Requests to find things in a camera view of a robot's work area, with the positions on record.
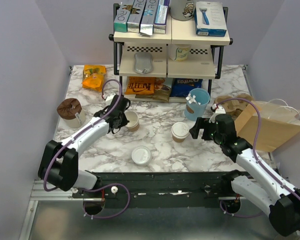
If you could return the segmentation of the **brown paper cups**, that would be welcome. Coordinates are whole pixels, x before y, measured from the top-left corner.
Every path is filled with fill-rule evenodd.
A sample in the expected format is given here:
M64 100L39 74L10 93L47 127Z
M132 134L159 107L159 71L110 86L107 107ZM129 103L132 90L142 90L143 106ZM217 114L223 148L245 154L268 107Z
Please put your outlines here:
M127 125L125 126L130 132L135 132L139 129L139 116L134 111L126 111L125 116L128 120Z

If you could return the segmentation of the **brown paper coffee cup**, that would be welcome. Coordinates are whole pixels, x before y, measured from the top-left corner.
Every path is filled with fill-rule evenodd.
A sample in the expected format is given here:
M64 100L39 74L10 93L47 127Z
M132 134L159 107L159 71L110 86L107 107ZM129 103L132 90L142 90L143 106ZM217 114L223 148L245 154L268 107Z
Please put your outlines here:
M172 139L177 143L182 143L187 138L188 135L189 135L188 132L184 135L177 135L175 132L172 132Z

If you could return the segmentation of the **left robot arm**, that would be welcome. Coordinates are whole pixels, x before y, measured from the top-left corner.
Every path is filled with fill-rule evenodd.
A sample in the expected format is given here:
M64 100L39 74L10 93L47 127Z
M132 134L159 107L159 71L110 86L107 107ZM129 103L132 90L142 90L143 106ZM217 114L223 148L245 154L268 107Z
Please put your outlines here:
M55 189L68 191L72 188L83 189L91 198L97 197L101 191L97 174L79 169L79 157L98 139L115 130L120 130L129 123L125 111L131 101L123 95L115 94L111 103L97 111L93 118L78 132L57 142L49 141L43 152L38 169L38 177L53 188L44 189L49 192Z

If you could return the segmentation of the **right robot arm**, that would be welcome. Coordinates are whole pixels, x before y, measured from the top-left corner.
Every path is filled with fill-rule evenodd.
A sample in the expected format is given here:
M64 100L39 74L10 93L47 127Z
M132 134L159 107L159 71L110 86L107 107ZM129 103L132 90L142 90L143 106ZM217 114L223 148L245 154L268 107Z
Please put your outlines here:
M287 237L300 231L300 188L285 180L254 152L252 145L236 132L235 122L228 114L211 118L197 118L189 130L197 139L203 130L202 139L214 141L233 162L245 169L255 180L252 182L241 173L223 180L220 191L231 196L239 194L257 206L268 216L272 227Z

